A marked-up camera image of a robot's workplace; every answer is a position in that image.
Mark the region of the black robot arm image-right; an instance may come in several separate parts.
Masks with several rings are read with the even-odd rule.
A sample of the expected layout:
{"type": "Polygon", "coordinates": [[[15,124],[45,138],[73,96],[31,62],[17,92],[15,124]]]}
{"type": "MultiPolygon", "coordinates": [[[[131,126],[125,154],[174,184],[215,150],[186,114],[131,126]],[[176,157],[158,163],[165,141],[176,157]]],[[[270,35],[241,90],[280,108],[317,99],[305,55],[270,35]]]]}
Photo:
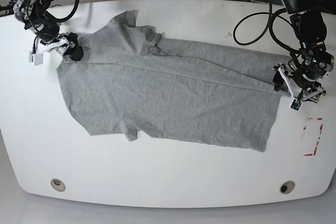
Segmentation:
{"type": "Polygon", "coordinates": [[[256,43],[269,32],[273,41],[289,52],[291,60],[288,63],[274,66],[274,90],[279,91],[286,85],[291,97],[290,107],[299,111],[305,102],[318,103],[320,97],[326,94],[318,80],[331,73],[335,65],[334,56],[327,52],[324,43],[327,27],[318,0],[281,0],[284,7],[276,12],[272,10],[272,0],[267,1],[267,25],[262,33],[256,39],[247,42],[247,45],[256,43]],[[299,40],[299,49],[284,44],[274,33],[274,21],[283,13],[290,15],[288,23],[299,40]]]}

